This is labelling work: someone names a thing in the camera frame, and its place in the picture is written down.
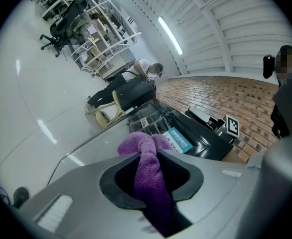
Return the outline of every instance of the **brick floor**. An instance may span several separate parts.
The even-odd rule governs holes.
[[[235,77],[188,77],[169,80],[157,89],[157,98],[185,112],[197,107],[215,118],[224,115],[240,122],[240,139],[233,151],[248,162],[251,155],[276,141],[270,119],[278,86]]]

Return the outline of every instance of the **black office chair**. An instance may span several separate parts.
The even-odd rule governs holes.
[[[45,47],[49,45],[53,45],[54,48],[57,51],[57,54],[55,57],[58,57],[60,55],[60,51],[62,48],[69,43],[69,37],[66,35],[66,30],[70,26],[70,24],[73,22],[73,20],[80,15],[83,10],[87,7],[87,1],[86,0],[75,0],[73,1],[70,6],[67,8],[67,10],[63,14],[63,19],[61,22],[56,24],[55,21],[50,28],[50,32],[52,37],[48,37],[46,35],[41,35],[40,39],[43,37],[50,41],[50,43],[45,44],[41,47],[41,50],[44,50]]]

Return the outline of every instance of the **white floor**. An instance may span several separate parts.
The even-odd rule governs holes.
[[[84,115],[88,95],[106,83],[63,54],[41,51],[50,22],[24,0],[0,33],[0,186],[12,198],[20,186],[31,195],[46,186],[59,160],[100,131]]]

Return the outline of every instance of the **purple towel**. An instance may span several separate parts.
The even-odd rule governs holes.
[[[133,195],[146,204],[144,215],[164,236],[172,230],[173,202],[165,186],[156,149],[171,149],[163,135],[131,133],[118,147],[119,155],[141,152],[135,175]]]

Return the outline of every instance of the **ceiling beam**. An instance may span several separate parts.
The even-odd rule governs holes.
[[[221,49],[221,52],[222,52],[222,57],[223,57],[223,61],[225,64],[226,72],[233,72],[234,67],[233,67],[233,63],[232,63],[232,59],[231,59],[231,55],[230,55],[229,46],[227,44],[225,35],[224,35],[223,31],[221,30],[221,27],[220,27],[217,19],[215,18],[212,11],[207,6],[205,6],[204,0],[192,0],[192,1],[202,11],[208,24],[210,25],[210,28],[211,28],[213,34],[215,35],[215,38],[216,38],[216,40],[219,44],[219,47]]]

